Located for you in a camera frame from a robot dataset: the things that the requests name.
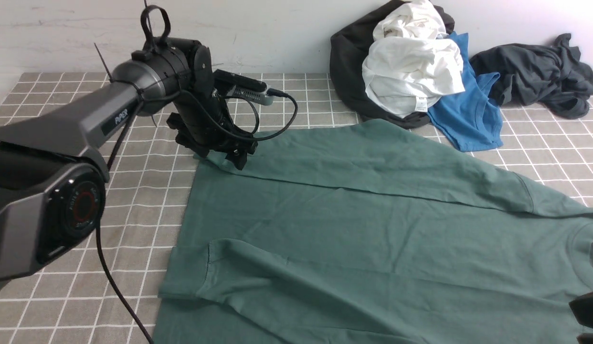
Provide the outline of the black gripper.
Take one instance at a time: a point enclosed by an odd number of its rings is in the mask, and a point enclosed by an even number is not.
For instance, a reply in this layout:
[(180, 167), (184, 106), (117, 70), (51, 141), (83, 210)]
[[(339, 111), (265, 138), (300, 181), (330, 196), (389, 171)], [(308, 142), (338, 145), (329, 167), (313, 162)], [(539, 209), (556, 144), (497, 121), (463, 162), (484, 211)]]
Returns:
[(252, 139), (253, 135), (237, 129), (229, 115), (226, 100), (214, 87), (211, 51), (201, 42), (174, 42), (183, 52), (190, 70), (189, 81), (173, 101), (177, 114), (170, 115), (167, 124), (176, 129), (176, 142), (206, 159), (213, 150), (231, 155), (231, 163), (242, 171), (257, 143), (237, 139)]

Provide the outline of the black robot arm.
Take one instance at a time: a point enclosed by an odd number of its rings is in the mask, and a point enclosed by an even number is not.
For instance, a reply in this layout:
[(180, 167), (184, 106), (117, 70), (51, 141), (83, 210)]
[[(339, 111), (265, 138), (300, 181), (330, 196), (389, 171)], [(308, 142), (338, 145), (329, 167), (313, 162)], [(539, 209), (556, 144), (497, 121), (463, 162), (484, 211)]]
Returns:
[(111, 164), (100, 148), (135, 116), (168, 104), (177, 143), (225, 153), (238, 169), (257, 148), (235, 128), (199, 41), (147, 39), (111, 82), (45, 115), (0, 127), (0, 290), (32, 276), (101, 224)]

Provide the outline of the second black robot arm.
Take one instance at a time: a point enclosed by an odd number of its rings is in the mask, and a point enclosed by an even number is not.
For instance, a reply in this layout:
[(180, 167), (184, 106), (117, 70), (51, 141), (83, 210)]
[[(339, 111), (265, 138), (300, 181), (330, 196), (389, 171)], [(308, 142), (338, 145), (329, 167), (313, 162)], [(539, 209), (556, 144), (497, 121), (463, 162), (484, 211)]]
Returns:
[[(593, 292), (573, 299), (569, 307), (581, 326), (593, 330)], [(577, 341), (579, 344), (593, 344), (593, 333), (581, 333)]]

